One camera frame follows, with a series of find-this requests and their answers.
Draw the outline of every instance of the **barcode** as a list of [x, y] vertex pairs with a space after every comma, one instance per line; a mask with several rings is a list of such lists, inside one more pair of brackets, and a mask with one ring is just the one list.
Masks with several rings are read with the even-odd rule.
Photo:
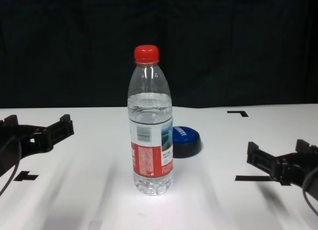
[[137, 126], [137, 138], [141, 142], [151, 142], [151, 127]]

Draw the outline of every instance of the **white table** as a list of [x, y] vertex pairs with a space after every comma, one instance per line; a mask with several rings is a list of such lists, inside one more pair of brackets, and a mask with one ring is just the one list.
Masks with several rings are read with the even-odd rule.
[[[266, 175], [246, 163], [249, 141], [272, 155], [293, 152], [297, 139], [318, 144], [318, 105], [175, 107], [174, 125], [197, 130], [204, 148], [175, 159], [173, 186], [154, 197], [133, 184], [127, 108], [6, 109], [0, 119], [10, 114], [20, 124], [39, 126], [70, 114], [75, 135], [21, 161], [18, 173], [39, 176], [13, 181], [2, 195], [1, 230], [318, 229], [299, 187], [234, 181], [236, 175]], [[0, 187], [11, 172], [0, 178]], [[261, 189], [277, 196], [281, 208]]]

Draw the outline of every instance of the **black cable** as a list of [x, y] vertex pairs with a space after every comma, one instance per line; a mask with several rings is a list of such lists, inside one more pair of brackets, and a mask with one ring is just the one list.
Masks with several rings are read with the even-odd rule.
[[307, 194], [306, 194], [306, 190], [307, 190], [307, 187], [308, 185], [310, 184], [310, 182], [312, 181], [313, 177], [315, 174], [318, 173], [318, 167], [313, 169], [304, 179], [304, 182], [303, 182], [303, 186], [302, 186], [302, 189], [303, 189], [303, 196], [305, 198], [305, 201], [306, 203], [309, 205], [309, 207], [312, 209], [312, 211], [318, 216], [318, 211], [313, 207], [313, 205], [309, 202], [308, 200], [308, 197], [307, 197]]
[[5, 143], [5, 145], [4, 145], [4, 146], [2, 147], [2, 149], [0, 150], [0, 153], [1, 153], [2, 151], [4, 151], [4, 150], [7, 148], [7, 146], [8, 146], [9, 144], [11, 144], [13, 141], [16, 141], [17, 144], [18, 144], [17, 161], [16, 161], [16, 164], [15, 164], [15, 166], [14, 166], [14, 169], [13, 169], [13, 172], [12, 172], [10, 178], [8, 179], [8, 181], [6, 182], [6, 184], [4, 185], [4, 187], [2, 188], [2, 190], [0, 191], [0, 197], [1, 197], [1, 195], [4, 193], [4, 191], [7, 189], [7, 187], [8, 187], [9, 184], [11, 183], [11, 181], [13, 180], [13, 178], [14, 178], [14, 176], [15, 176], [17, 170], [18, 170], [18, 167], [19, 167], [19, 164], [20, 164], [20, 160], [21, 160], [21, 151], [22, 151], [22, 150], [21, 150], [21, 143], [20, 143], [20, 141], [19, 141], [18, 139], [15, 138], [15, 136], [12, 136], [12, 137]]

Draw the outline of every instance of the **black curtain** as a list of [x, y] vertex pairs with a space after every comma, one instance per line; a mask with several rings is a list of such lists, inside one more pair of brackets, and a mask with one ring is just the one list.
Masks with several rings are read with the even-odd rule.
[[0, 0], [0, 108], [125, 106], [156, 44], [176, 106], [318, 102], [318, 0]]

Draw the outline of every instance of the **blue lid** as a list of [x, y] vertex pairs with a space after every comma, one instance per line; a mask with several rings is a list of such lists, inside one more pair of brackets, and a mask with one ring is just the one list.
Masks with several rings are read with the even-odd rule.
[[189, 127], [173, 127], [173, 142], [188, 143], [194, 142], [197, 132]]
[[201, 139], [197, 131], [189, 127], [173, 127], [173, 157], [187, 158], [201, 150]]

